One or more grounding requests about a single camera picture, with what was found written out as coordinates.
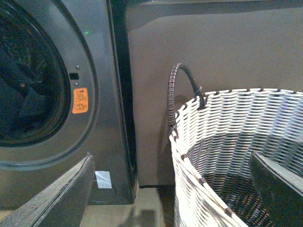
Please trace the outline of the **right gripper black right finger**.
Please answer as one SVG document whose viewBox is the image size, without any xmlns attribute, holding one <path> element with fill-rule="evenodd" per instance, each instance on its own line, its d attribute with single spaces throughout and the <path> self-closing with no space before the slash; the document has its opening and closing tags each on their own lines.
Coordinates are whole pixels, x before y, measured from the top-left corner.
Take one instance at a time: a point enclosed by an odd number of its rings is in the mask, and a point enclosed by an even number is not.
<svg viewBox="0 0 303 227">
<path fill-rule="evenodd" d="M 303 178 L 269 158 L 252 152 L 250 175 L 275 227 L 303 225 Z"/>
</svg>

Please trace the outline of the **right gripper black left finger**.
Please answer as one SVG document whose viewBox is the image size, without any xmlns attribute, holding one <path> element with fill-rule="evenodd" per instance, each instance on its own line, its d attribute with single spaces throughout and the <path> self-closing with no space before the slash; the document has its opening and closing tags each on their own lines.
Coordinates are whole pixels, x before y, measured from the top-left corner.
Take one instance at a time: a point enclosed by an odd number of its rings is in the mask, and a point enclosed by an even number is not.
<svg viewBox="0 0 303 227">
<path fill-rule="evenodd" d="M 87 206 L 95 165 L 87 154 L 27 203 L 0 221 L 2 227 L 79 227 Z"/>
</svg>

